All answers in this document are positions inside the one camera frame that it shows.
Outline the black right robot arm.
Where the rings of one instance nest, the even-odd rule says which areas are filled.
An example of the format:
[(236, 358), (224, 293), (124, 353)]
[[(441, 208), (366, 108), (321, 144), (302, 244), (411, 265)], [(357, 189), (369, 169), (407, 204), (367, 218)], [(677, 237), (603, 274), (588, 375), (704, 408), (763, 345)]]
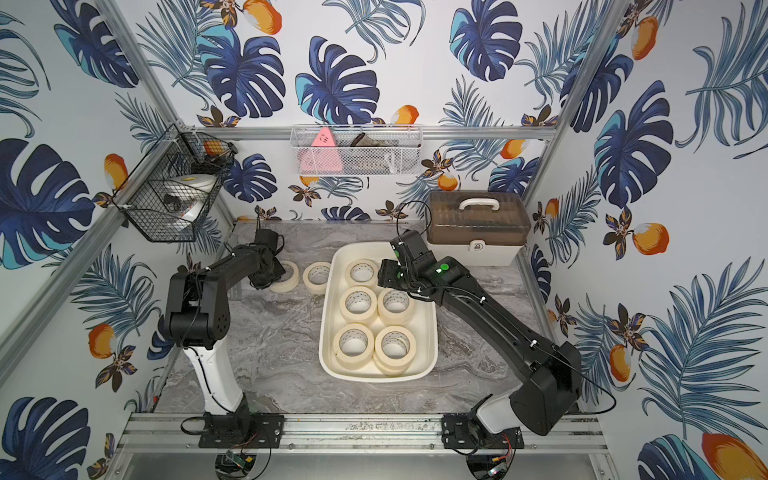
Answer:
[(478, 333), (520, 381), (491, 395), (475, 418), (489, 433), (524, 427), (546, 436), (583, 391), (581, 354), (569, 342), (555, 344), (496, 301), (453, 257), (438, 259), (421, 235), (406, 230), (390, 241), (392, 259), (381, 262), (378, 285), (406, 293), (458, 316)]

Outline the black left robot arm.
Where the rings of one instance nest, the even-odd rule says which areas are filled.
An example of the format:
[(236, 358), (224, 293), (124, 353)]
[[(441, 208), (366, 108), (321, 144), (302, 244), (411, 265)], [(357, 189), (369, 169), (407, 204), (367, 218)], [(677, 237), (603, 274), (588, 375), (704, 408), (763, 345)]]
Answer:
[(281, 234), (258, 229), (252, 242), (234, 246), (209, 266), (178, 272), (170, 279), (160, 331), (191, 362), (207, 414), (233, 416), (247, 407), (227, 351), (228, 294), (244, 279), (257, 290), (280, 280), (286, 273), (278, 259), (283, 248)]

